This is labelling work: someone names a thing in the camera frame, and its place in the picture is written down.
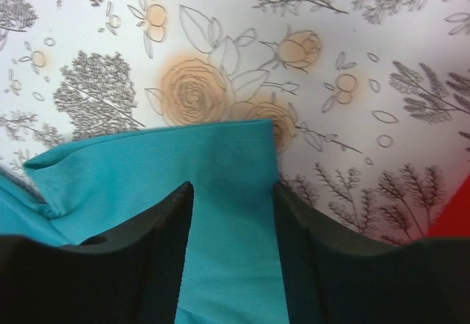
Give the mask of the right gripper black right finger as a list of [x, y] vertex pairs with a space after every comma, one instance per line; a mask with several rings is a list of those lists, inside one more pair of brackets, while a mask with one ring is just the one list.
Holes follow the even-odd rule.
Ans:
[[403, 247], [356, 233], [283, 183], [273, 188], [291, 323], [467, 323], [469, 240]]

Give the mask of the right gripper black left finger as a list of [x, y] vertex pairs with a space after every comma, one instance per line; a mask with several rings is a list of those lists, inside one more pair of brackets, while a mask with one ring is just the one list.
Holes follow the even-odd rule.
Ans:
[[3, 323], [173, 323], [194, 190], [79, 245], [1, 238]]

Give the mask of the teal t-shirt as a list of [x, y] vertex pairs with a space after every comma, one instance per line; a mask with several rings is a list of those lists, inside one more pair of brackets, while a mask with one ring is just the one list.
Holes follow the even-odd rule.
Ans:
[[24, 170], [39, 197], [1, 178], [1, 232], [79, 244], [195, 191], [177, 323], [286, 323], [272, 210], [278, 167], [268, 120], [124, 132], [59, 145]]

